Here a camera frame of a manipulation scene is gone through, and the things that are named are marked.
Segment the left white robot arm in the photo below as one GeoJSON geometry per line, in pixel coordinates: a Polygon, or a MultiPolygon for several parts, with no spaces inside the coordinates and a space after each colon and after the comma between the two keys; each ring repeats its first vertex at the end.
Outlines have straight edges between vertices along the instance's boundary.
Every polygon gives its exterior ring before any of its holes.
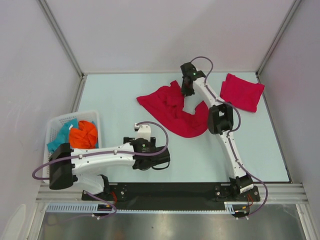
{"type": "Polygon", "coordinates": [[[161,165],[169,166],[171,158],[166,146],[156,146],[154,137],[150,140],[124,137],[123,144],[114,148],[78,149],[63,143],[49,158],[49,161],[56,160],[60,161],[49,166],[51,190],[74,186],[105,200],[111,193],[106,168],[128,166],[141,171],[162,170],[161,165]]]}

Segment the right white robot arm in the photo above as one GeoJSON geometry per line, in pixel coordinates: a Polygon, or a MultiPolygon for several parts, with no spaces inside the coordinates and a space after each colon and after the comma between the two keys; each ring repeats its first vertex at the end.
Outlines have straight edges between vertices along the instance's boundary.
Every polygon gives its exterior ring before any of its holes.
{"type": "Polygon", "coordinates": [[[232,196],[235,200],[242,201],[248,196],[249,190],[253,189],[254,184],[252,177],[243,169],[244,165],[236,147],[233,132],[240,127],[234,128],[234,109],[229,102],[217,95],[207,83],[207,76],[203,71],[197,70],[191,62],[182,64],[180,69],[182,94],[189,97],[197,93],[203,98],[209,109],[208,130],[219,140],[228,162],[230,186],[228,193],[223,194],[222,198],[232,196]]]}

